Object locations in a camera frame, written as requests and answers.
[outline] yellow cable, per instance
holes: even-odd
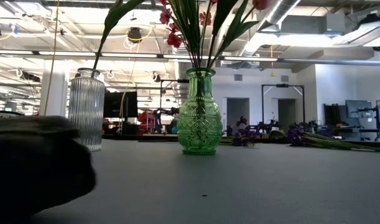
[[[10,38],[11,35],[14,33],[15,26],[11,26],[11,33],[3,38],[0,38],[0,40],[6,40],[7,38]]]
[[[52,77],[53,77],[53,69],[54,69],[54,60],[55,60],[55,51],[57,46],[57,27],[58,27],[58,9],[60,8],[60,0],[57,0],[57,9],[56,9],[56,17],[55,17],[55,27],[54,27],[54,47],[53,47],[53,58],[52,58],[52,68],[50,70],[50,77],[49,77],[49,85],[47,87],[47,94],[46,94],[46,102],[45,102],[45,113],[44,116],[46,116],[47,112],[47,105],[49,103],[49,94],[50,94],[50,86],[52,84]]]
[[[139,49],[140,49],[140,44],[137,45],[136,53],[139,53]],[[119,117],[120,118],[122,117],[122,113],[123,113],[123,101],[125,99],[125,95],[126,95],[126,92],[127,92],[127,88],[129,87],[129,83],[132,80],[132,76],[133,76],[133,72],[134,72],[134,67],[136,65],[136,59],[137,58],[134,59],[132,73],[130,74],[129,81],[127,82],[126,88],[123,91],[123,95],[122,95],[122,99],[121,99],[121,108],[119,110]],[[121,133],[122,133],[122,120],[120,120],[120,122],[119,122],[119,127],[121,127]]]
[[[153,27],[150,27],[150,31],[148,32],[148,34],[145,36],[145,37],[141,37],[140,39],[133,39],[133,38],[130,38],[127,36],[127,34],[129,33],[129,31],[126,32],[126,37],[129,39],[129,40],[133,40],[133,41],[140,41],[140,40],[143,40],[147,37],[149,37],[151,35],[151,32],[154,28]]]
[[[275,77],[276,75],[274,74],[274,62],[271,62],[271,77]]]

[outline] clear ribbed glass vase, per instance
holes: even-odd
[[[212,97],[211,77],[216,72],[210,68],[193,68],[188,99],[180,108],[177,121],[178,141],[184,154],[213,155],[219,145],[223,125],[220,109]]]
[[[105,85],[96,79],[100,72],[79,68],[71,80],[68,118],[80,130],[78,142],[90,151],[101,150]]]

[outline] red flower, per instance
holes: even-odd
[[[179,31],[177,26],[176,26],[176,23],[169,24],[169,27],[170,27],[170,29],[168,28],[168,30],[170,30],[172,33],[176,33]]]
[[[270,6],[271,0],[252,0],[252,4],[257,10],[265,10]]]
[[[159,0],[159,2],[162,3],[164,6],[169,4],[169,2],[167,2],[167,0]]]
[[[200,13],[200,24],[203,25],[206,19],[206,12]],[[212,14],[209,12],[208,22],[206,22],[207,26],[212,25]]]
[[[173,45],[175,48],[179,48],[182,44],[182,40],[179,37],[177,37],[176,34],[170,33],[169,38],[167,39],[167,44]]]
[[[160,22],[166,25],[169,24],[171,14],[170,9],[162,11],[159,18]]]

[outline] green glass vase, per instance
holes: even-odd
[[[177,121],[178,141],[184,154],[213,155],[219,145],[223,125],[220,109],[212,97],[210,68],[187,70],[190,92],[180,108]]]

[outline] desk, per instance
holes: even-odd
[[[94,192],[31,224],[380,223],[380,153],[103,140]]]
[[[376,128],[335,128],[335,135],[337,133],[378,133],[379,130]]]

